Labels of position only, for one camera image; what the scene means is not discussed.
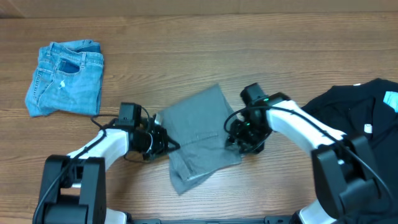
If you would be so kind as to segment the grey cotton shorts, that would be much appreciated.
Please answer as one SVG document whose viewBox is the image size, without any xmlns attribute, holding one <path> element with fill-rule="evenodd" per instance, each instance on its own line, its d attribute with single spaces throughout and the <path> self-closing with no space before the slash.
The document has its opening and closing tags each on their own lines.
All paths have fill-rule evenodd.
<svg viewBox="0 0 398 224">
<path fill-rule="evenodd" d="M 159 113 L 162 127 L 180 144 L 180 149 L 169 154 L 170 181 L 179 195 L 200 185 L 217 170 L 242 162 L 238 148 L 226 145 L 228 133 L 223 125 L 232 113 L 219 85 Z"/>
</svg>

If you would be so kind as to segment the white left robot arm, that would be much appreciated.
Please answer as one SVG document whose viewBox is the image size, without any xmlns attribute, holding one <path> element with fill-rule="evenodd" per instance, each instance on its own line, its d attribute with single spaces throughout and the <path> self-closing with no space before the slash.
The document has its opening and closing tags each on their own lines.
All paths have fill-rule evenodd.
<svg viewBox="0 0 398 224">
<path fill-rule="evenodd" d="M 99 126 L 98 135 L 66 156 L 51 155 L 44 165 L 40 195 L 32 223 L 128 224 L 128 212 L 106 206 L 106 171 L 130 152 L 147 163 L 180 149 L 160 116 L 142 118 L 144 107 L 121 103 L 119 114 Z"/>
</svg>

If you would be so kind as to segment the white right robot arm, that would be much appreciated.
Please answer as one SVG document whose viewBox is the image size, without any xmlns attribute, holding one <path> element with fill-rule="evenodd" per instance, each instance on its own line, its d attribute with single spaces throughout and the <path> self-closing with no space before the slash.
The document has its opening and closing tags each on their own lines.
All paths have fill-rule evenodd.
<svg viewBox="0 0 398 224">
<path fill-rule="evenodd" d="M 265 223 L 343 223 L 352 215 L 387 218 L 394 199 L 377 173 L 376 162 L 364 136 L 333 129 L 278 92 L 267 95 L 257 84 L 240 93 L 245 107 L 224 122 L 227 145 L 240 154 L 258 154 L 273 132 L 294 142 L 312 160 L 316 201 L 291 216 L 267 217 Z M 241 114 L 243 119 L 235 119 Z"/>
</svg>

